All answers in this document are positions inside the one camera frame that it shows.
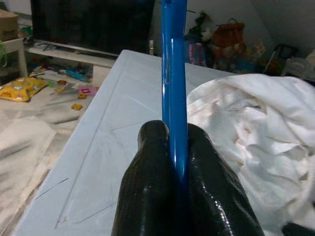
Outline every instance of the tv stand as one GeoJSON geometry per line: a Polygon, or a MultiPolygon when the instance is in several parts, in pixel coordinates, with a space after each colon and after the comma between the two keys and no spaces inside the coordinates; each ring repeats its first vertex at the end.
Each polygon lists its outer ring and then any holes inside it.
{"type": "Polygon", "coordinates": [[[54,50],[42,50],[37,47],[26,47],[26,51],[32,54],[38,54],[48,57],[61,58],[65,60],[72,60],[93,65],[93,82],[94,86],[101,86],[105,80],[107,74],[115,63],[115,59],[111,56],[109,58],[95,57],[91,55],[78,54],[76,52],[69,52],[67,50],[54,49],[54,50]]]}

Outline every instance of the white towel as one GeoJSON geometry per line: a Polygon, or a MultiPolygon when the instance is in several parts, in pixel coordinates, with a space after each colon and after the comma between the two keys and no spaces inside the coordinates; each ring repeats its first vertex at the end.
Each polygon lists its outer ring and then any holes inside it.
{"type": "Polygon", "coordinates": [[[237,173],[266,236],[281,236],[289,221],[315,229],[311,85],[259,74],[213,80],[188,95],[188,122],[237,173]]]}

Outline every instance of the white shelf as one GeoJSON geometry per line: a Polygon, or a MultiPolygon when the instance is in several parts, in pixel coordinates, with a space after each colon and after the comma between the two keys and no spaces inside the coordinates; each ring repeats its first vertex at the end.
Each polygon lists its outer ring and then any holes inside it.
{"type": "Polygon", "coordinates": [[[115,60],[112,60],[112,59],[99,58],[99,57],[94,57],[94,56],[89,56],[89,55],[84,55],[84,54],[77,54],[77,53],[62,51],[58,49],[43,51],[42,49],[32,47],[32,48],[26,48],[26,50],[29,53],[55,57],[55,58],[62,58],[62,59],[67,59],[67,60],[74,60],[74,61],[89,63],[93,65],[109,67],[109,68],[113,67],[115,63],[115,60]]]}

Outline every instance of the yellow pillow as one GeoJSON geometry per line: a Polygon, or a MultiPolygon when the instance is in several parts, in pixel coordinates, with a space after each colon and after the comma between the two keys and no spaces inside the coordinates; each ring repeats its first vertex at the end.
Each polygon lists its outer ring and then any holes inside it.
{"type": "Polygon", "coordinates": [[[17,102],[26,102],[47,86],[42,79],[24,77],[0,86],[0,98],[17,102]]]}

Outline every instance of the cardboard box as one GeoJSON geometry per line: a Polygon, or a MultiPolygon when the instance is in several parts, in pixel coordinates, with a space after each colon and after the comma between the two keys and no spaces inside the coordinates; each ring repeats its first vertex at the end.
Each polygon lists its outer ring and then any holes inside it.
{"type": "Polygon", "coordinates": [[[8,41],[18,37],[18,15],[0,9],[0,40],[8,41]]]}

